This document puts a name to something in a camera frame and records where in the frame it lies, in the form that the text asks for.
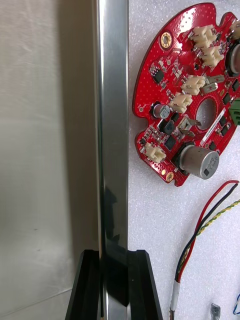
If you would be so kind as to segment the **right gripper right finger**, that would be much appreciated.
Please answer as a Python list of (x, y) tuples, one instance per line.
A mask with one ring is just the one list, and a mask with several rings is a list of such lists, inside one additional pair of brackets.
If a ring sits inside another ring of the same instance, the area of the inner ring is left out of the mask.
[(128, 252), (128, 289), (132, 320), (162, 320), (150, 256), (145, 250)]

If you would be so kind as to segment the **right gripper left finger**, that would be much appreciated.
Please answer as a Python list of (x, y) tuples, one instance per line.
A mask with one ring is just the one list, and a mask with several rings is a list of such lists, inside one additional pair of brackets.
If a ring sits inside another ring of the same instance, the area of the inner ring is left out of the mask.
[(99, 252), (86, 249), (80, 255), (65, 319), (101, 319), (101, 288)]

